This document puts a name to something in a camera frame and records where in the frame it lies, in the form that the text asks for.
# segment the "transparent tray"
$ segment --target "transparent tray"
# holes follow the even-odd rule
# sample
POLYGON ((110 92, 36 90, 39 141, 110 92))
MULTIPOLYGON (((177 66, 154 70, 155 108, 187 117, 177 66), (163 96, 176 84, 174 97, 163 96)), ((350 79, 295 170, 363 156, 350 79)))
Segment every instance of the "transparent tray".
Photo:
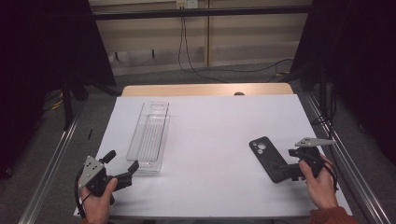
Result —
POLYGON ((169 103, 145 102, 134 130, 128 161, 139 161, 138 171, 159 172, 169 126, 169 103))

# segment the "white tabletop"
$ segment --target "white tabletop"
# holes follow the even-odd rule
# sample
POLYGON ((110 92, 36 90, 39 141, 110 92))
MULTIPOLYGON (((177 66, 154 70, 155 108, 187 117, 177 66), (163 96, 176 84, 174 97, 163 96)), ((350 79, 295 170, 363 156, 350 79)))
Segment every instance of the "white tabletop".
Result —
MULTIPOLYGON (((96 159, 115 149, 109 175, 126 172, 141 106, 169 102, 163 167, 114 193, 116 217, 306 217, 316 207, 303 181, 271 181, 248 143, 268 136, 287 163, 288 149, 315 137, 297 95, 119 97, 96 159)), ((344 194, 339 204, 351 215, 344 194)))

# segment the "gray floor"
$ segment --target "gray floor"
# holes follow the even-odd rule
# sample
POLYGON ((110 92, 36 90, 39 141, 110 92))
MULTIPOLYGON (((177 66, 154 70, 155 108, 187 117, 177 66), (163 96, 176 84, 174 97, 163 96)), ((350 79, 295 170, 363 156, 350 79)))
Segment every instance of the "gray floor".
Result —
MULTIPOLYGON (((233 70, 257 70, 269 64, 241 64, 227 66, 223 68, 233 70)), ((277 72, 289 71, 290 63, 280 64, 276 70, 271 68, 260 72, 225 72, 225 71, 205 71, 200 72, 201 76, 214 77, 226 82, 267 82, 277 81, 281 75, 275 76, 277 72)), ((128 69, 138 69, 135 67, 124 67, 123 71, 128 73, 128 69)), ((217 81, 202 78, 196 74, 186 73, 180 70, 153 71, 144 74, 116 76, 118 82, 117 89, 122 90, 124 86, 144 85, 144 84, 177 84, 177 83, 217 83, 217 81)), ((312 120, 316 117, 307 102, 304 93, 301 91, 299 81, 292 81, 290 85, 299 95, 307 116, 312 120)), ((74 132, 74 138, 68 144, 66 152, 60 158, 60 165, 56 169, 45 200, 40 204, 39 210, 34 220, 36 223, 79 223, 78 218, 72 217, 75 209, 73 199, 73 182, 77 168, 85 160, 87 154, 96 154, 100 146, 106 123, 111 115, 115 98, 102 94, 95 88, 87 87, 91 93, 89 100, 85 103, 73 101, 74 108, 82 108, 81 119, 74 132)), ((342 99, 338 99, 338 110, 334 117, 334 129, 339 133, 348 153, 360 169, 363 177, 369 183, 377 199, 380 201, 389 219, 396 221, 396 166, 393 165, 379 150, 374 138, 363 133, 360 123, 353 113, 343 104, 342 99)), ((45 107, 53 104, 48 101, 45 107)), ((36 186, 40 183, 42 175, 46 172, 55 148, 61 139, 64 127, 63 107, 57 110, 49 110, 41 118, 40 125, 32 136, 26 150, 19 157, 13 167, 13 176, 7 180, 0 180, 0 223, 17 223, 35 193, 36 186)), ((325 136, 319 126, 313 126, 318 137, 325 136)), ((331 156, 329 149, 325 149, 326 155, 331 156)), ((341 171, 345 172, 345 167, 341 166, 341 171)), ((353 187, 350 178, 346 175, 345 180, 341 180, 341 187, 346 195, 347 201, 352 209, 355 218, 359 223, 375 223, 370 212, 365 209, 365 202, 353 187)), ((307 223, 307 218, 282 218, 289 223, 307 223)), ((159 223, 213 223, 218 220, 172 220, 158 221, 159 223)), ((222 220, 222 223, 257 223, 261 220, 222 220)), ((131 223, 127 220, 117 220, 116 223, 131 223)))

